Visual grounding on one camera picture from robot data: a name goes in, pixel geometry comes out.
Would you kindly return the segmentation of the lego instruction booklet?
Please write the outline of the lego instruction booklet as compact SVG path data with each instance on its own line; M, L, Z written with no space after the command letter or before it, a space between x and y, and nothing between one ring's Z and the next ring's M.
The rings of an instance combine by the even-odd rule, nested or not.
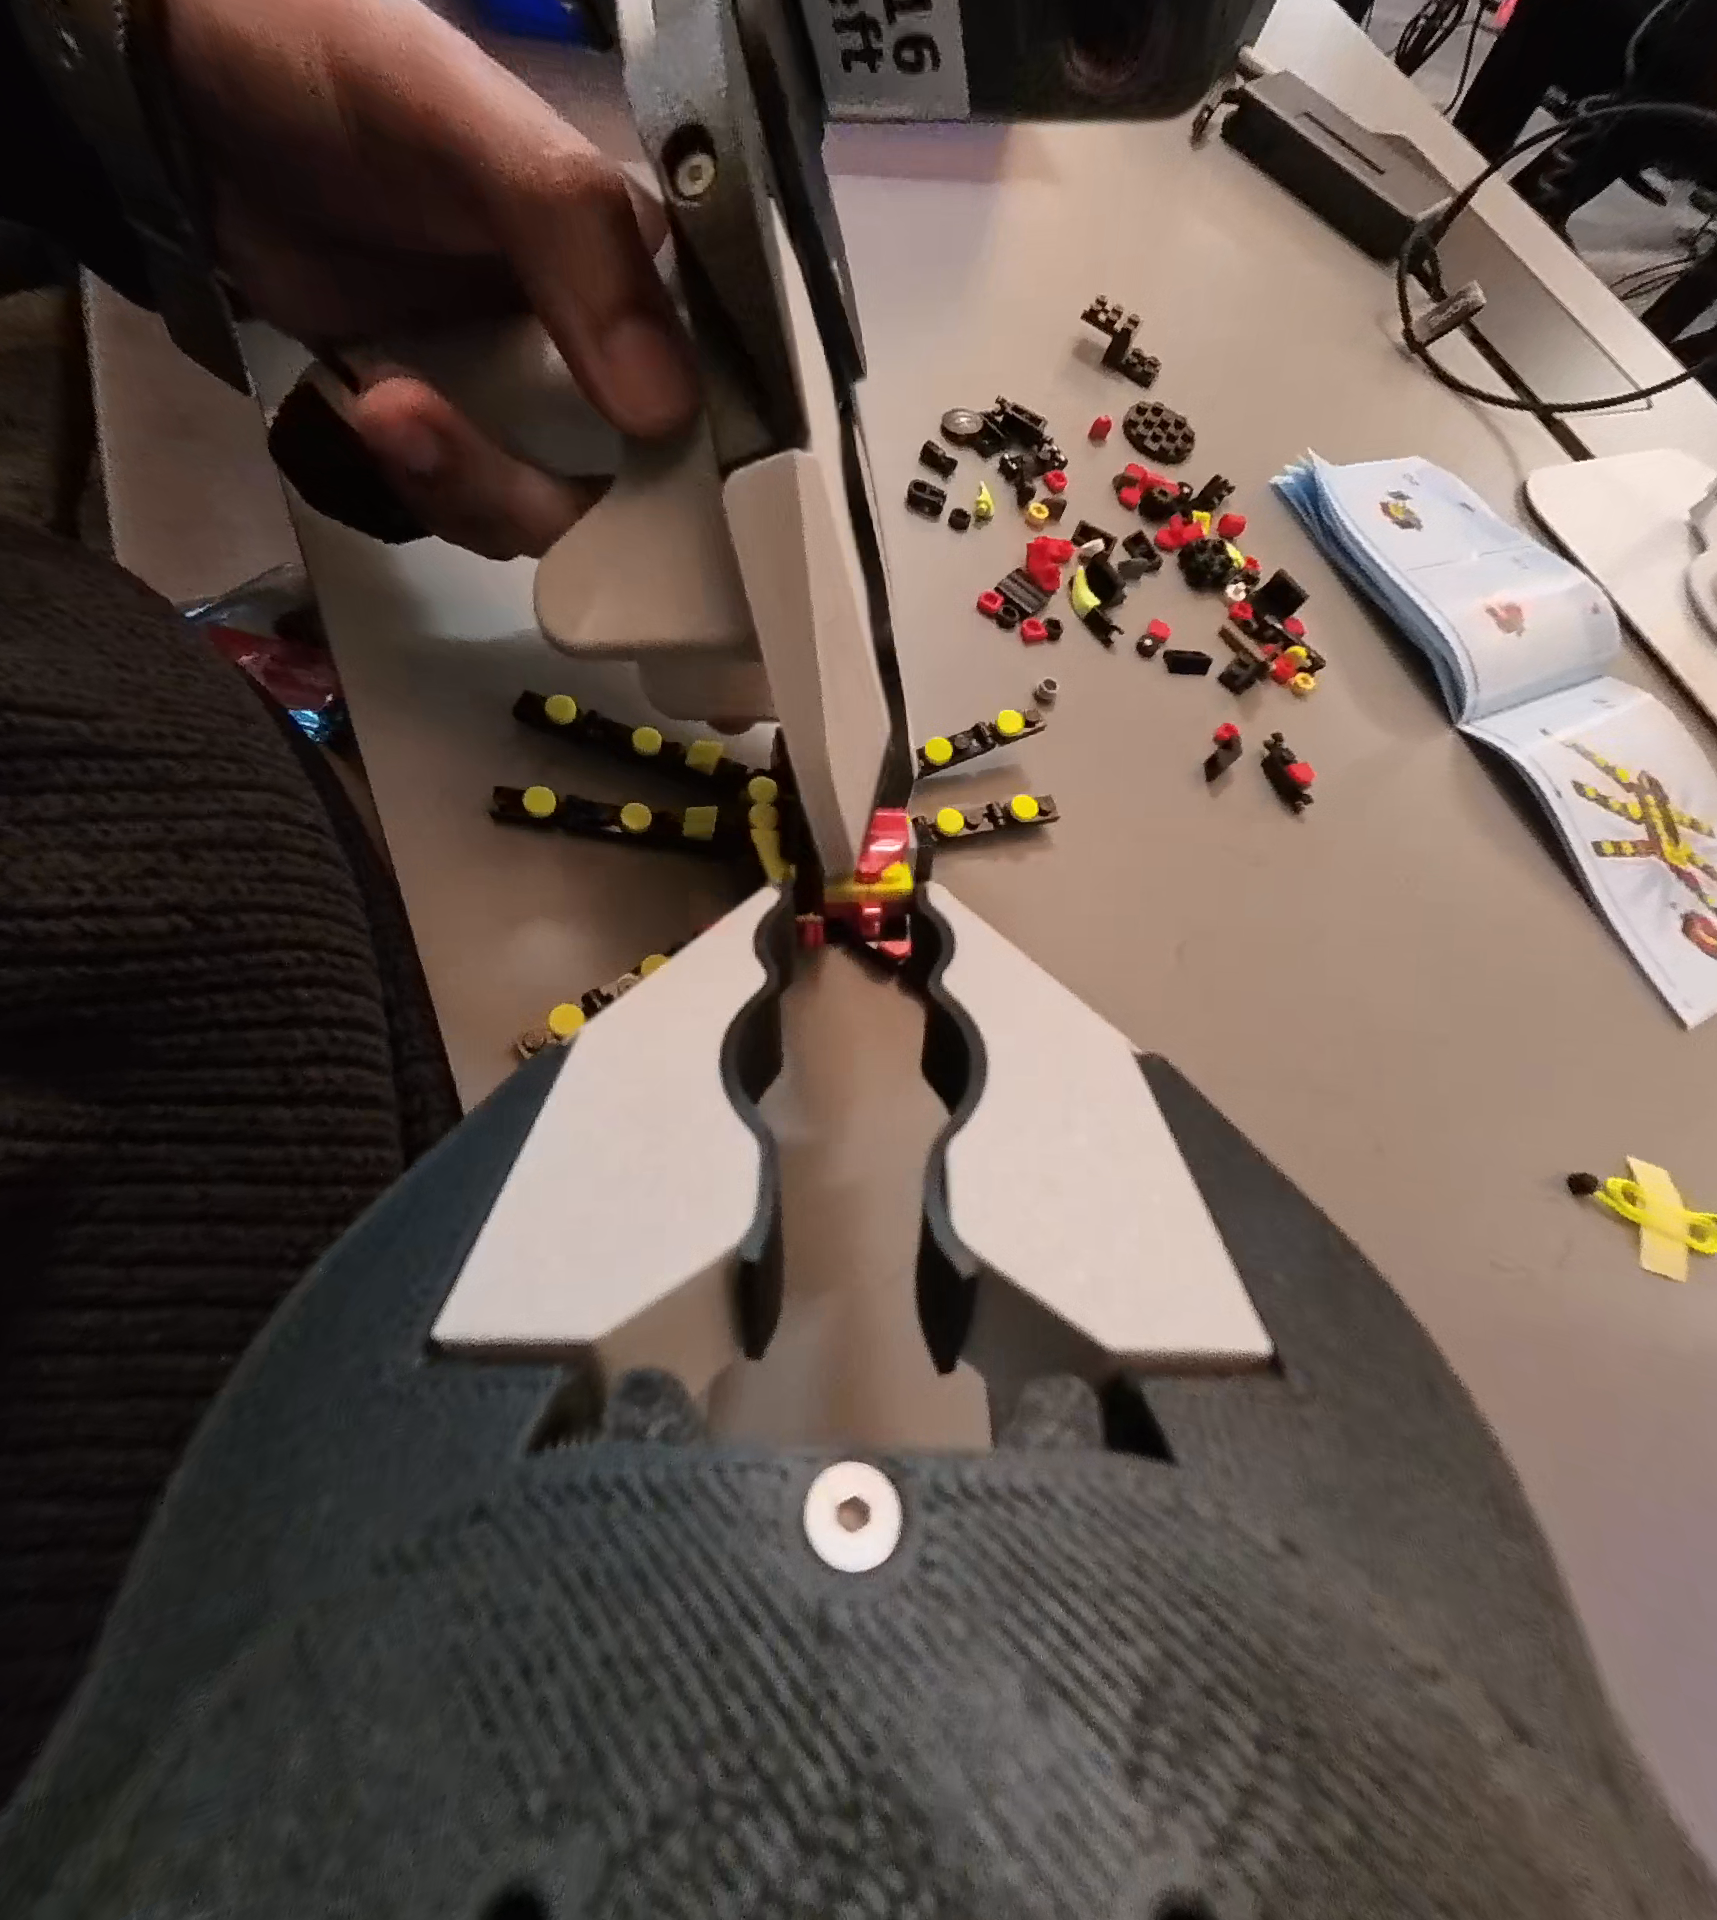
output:
M1426 660L1452 728L1535 798L1675 1021L1717 1018L1717 772L1653 692L1614 677L1609 593L1420 457L1306 451L1274 490Z

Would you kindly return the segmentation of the black power adapter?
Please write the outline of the black power adapter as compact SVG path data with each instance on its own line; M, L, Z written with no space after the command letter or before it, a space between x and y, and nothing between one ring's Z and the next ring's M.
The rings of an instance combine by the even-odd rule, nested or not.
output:
M1397 262L1454 196L1419 147L1363 128L1288 69L1245 65L1221 82L1190 124L1195 145L1211 132L1373 262Z

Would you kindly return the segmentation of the colourful plastic wrapper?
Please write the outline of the colourful plastic wrapper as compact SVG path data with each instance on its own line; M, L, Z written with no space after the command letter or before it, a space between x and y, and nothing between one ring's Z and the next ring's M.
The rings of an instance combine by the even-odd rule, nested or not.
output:
M308 596L219 596L179 611L319 751L349 754L343 677Z

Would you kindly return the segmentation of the black yellow lego spider model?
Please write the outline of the black yellow lego spider model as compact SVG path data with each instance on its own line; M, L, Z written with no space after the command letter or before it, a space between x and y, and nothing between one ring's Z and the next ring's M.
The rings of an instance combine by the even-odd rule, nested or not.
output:
M664 776L679 787L682 804L609 804L528 780L489 793L487 816L496 826L584 846L676 852L731 866L747 883L784 886L793 898L800 947L816 951L824 940L838 940L880 967L905 967L910 958L910 910L937 852L1033 834L1061 820L1057 801L1032 790L1004 801L941 801L930 812L878 805L860 832L853 866L831 876L807 841L781 733L772 740L768 762L756 766L712 735L626 724L566 692L520 692L512 722L619 770Z

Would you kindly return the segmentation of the person's left forearm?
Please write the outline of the person's left forearm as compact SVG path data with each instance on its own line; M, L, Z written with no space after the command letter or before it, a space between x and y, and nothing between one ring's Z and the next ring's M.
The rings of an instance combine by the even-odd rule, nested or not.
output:
M0 3L0 221L52 239L186 359L253 393L163 3Z

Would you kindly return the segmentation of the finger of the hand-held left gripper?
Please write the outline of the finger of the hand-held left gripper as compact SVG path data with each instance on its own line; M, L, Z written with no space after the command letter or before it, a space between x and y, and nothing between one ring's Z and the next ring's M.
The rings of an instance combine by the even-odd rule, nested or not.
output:
M871 815L903 805L910 783L860 422L866 358L823 161L781 132L761 147L756 237L778 322L768 390L793 401L793 423L725 478L725 524L820 872L848 880Z

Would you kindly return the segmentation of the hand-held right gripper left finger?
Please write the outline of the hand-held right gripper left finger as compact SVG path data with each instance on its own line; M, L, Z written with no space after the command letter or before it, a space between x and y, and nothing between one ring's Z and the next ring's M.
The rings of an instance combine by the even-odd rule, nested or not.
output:
M445 1354L725 1374L784 1294L778 1148L793 892L763 886L569 1046L432 1323Z

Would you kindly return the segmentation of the pile of loose lego pieces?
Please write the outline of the pile of loose lego pieces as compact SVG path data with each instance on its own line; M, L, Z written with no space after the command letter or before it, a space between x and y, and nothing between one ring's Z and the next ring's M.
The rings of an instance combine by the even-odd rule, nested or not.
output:
M903 490L905 513L961 540L1008 521L1020 540L976 593L976 614L1020 645L1052 645L1064 627L1080 627L1107 650L1131 638L1136 659L1174 677L1211 674L1236 696L1256 685L1313 696L1327 655L1305 620L1306 588L1256 557L1228 474L1181 474L1193 423L1163 401L1136 401L1117 418L1093 418L1086 447L1128 451L1108 478L1107 521L1073 513L1069 451L1043 412L1011 395L941 409ZM1171 617L1131 607L1158 577L1218 604L1221 664L1181 648Z

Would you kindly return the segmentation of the person's left hand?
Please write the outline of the person's left hand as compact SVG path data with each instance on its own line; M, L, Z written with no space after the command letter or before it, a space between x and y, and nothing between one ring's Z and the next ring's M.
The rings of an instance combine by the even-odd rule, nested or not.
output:
M692 423L661 214L459 29L424 3L155 17L215 262L258 322L319 354L524 312L622 436Z

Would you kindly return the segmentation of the black lego bracket piece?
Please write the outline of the black lego bracket piece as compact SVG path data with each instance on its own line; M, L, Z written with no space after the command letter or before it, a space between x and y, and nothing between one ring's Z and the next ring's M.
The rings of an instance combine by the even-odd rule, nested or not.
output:
M1125 310L1119 301L1107 295L1093 299L1080 323L1089 327L1101 340L1101 368L1117 380L1131 382L1139 390L1151 390L1158 380L1163 359L1142 350L1139 329L1142 315Z

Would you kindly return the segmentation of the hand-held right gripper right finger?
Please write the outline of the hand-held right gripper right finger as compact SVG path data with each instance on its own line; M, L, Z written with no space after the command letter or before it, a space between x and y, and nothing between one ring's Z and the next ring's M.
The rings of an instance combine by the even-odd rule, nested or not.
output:
M1256 1374L1274 1342L1142 1055L948 886L916 905L920 1071L944 1107L920 1187L916 1315L941 1374Z

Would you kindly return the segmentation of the person's dark knitted sweater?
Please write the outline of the person's dark knitted sweater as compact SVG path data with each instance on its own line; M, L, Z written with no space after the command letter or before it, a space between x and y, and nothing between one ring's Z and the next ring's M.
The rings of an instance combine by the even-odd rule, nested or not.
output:
M0 1812L212 1400L457 1117L318 748L117 564L0 519Z

